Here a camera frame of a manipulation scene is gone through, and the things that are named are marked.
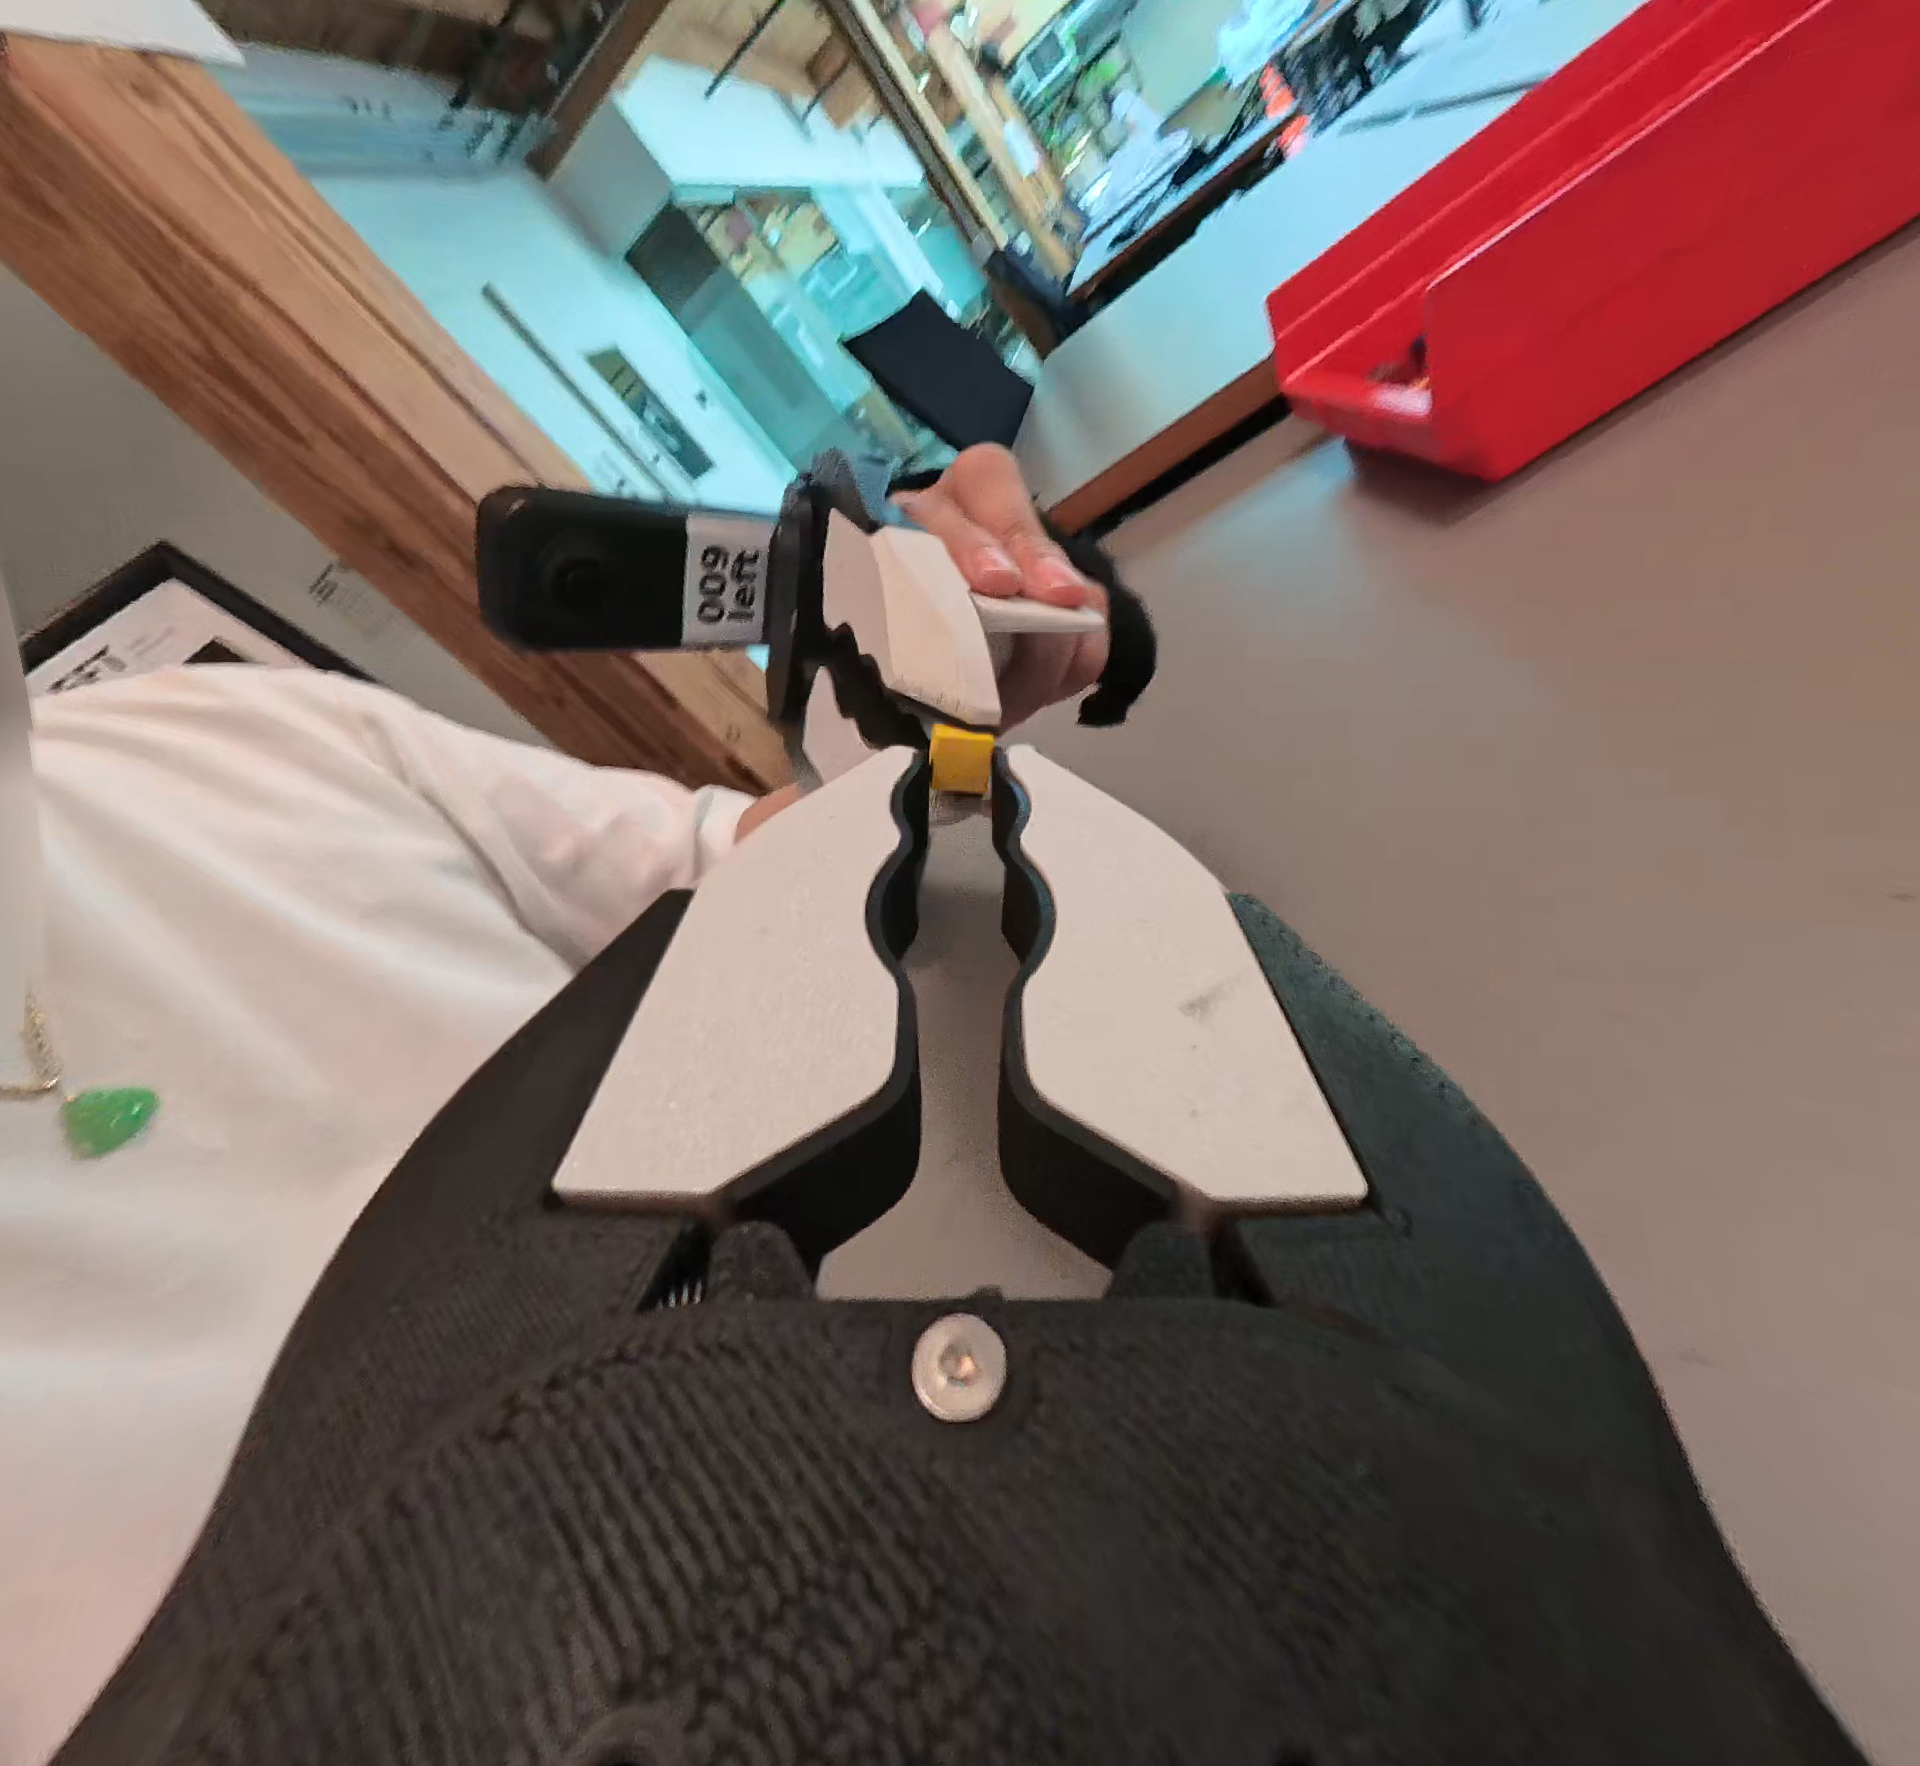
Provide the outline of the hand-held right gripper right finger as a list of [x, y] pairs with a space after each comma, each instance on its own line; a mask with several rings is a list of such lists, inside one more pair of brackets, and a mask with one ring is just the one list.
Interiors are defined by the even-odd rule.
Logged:
[[999, 1162], [1094, 1263], [1140, 1230], [1358, 1208], [1368, 1181], [1228, 890], [1163, 828], [1032, 747], [997, 755], [1018, 960]]

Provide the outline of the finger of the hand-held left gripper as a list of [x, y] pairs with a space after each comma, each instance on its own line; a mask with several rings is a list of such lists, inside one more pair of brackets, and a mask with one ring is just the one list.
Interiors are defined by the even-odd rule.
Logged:
[[947, 722], [999, 728], [999, 676], [947, 547], [918, 529], [881, 529], [870, 540], [877, 573], [877, 646], [885, 687]]
[[878, 750], [918, 750], [919, 719], [885, 677], [891, 641], [873, 535], [830, 513], [810, 572], [796, 631], [796, 766], [803, 790], [821, 790]]

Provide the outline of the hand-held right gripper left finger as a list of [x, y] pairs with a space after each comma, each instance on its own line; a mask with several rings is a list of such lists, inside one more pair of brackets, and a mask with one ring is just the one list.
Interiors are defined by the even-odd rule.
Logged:
[[899, 1203], [919, 1151], [901, 951], [919, 757], [869, 755], [694, 888], [556, 1170], [563, 1203], [777, 1225], [805, 1265]]

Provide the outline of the red plastic bin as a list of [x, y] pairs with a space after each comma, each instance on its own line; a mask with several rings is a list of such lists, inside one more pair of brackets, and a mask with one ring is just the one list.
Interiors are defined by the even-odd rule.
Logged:
[[1919, 215], [1919, 0], [1649, 0], [1270, 295], [1284, 402], [1502, 482]]

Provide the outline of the person's left hand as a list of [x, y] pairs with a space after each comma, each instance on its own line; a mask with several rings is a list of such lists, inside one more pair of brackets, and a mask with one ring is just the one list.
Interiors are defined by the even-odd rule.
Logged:
[[979, 443], [918, 488], [894, 492], [899, 515], [935, 535], [968, 588], [1099, 614], [1080, 632], [1023, 632], [997, 651], [1003, 730], [1094, 687], [1110, 654], [1110, 599], [1046, 529], [1015, 455]]

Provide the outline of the black office chair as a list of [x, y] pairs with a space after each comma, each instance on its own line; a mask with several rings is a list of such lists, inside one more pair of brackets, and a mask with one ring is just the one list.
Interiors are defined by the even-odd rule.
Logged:
[[899, 308], [841, 345], [901, 412], [947, 448], [1018, 443], [1036, 386], [930, 291], [912, 291]]

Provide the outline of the white wood-edged table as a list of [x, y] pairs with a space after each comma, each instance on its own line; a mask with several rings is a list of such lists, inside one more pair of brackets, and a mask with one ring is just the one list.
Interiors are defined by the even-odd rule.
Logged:
[[1228, 198], [1165, 263], [1043, 361], [1018, 437], [1026, 482], [1068, 531], [1138, 499], [1278, 408], [1270, 296], [1538, 87], [1559, 61], [1483, 55], [1391, 89]]

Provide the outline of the wooden pillar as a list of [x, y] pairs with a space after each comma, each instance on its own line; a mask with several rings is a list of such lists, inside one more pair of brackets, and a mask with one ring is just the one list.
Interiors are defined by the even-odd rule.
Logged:
[[482, 625], [475, 521], [550, 482], [614, 511], [191, 59], [4, 36], [4, 267], [565, 753], [768, 793], [741, 648], [523, 657]]

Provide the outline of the black-framed marker poster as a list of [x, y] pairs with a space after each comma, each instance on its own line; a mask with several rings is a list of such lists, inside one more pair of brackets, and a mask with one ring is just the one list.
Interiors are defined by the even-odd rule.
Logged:
[[19, 638], [32, 698], [196, 665], [371, 676], [191, 552], [160, 540]]

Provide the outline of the person's white shirt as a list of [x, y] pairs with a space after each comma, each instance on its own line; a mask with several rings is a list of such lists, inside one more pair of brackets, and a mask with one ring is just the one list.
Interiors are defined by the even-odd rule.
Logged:
[[47, 1762], [187, 1558], [293, 1322], [417, 1132], [761, 815], [313, 672], [32, 708], [35, 989], [76, 1154], [4, 1101], [2, 1753]]

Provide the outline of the small framed wall picture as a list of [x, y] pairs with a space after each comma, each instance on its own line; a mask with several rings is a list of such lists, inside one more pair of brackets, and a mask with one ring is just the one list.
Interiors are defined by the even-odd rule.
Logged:
[[683, 419], [660, 397], [637, 366], [616, 347], [588, 351], [588, 366], [600, 382], [620, 399], [646, 432], [650, 441], [685, 474], [701, 480], [712, 469], [707, 448], [685, 427]]

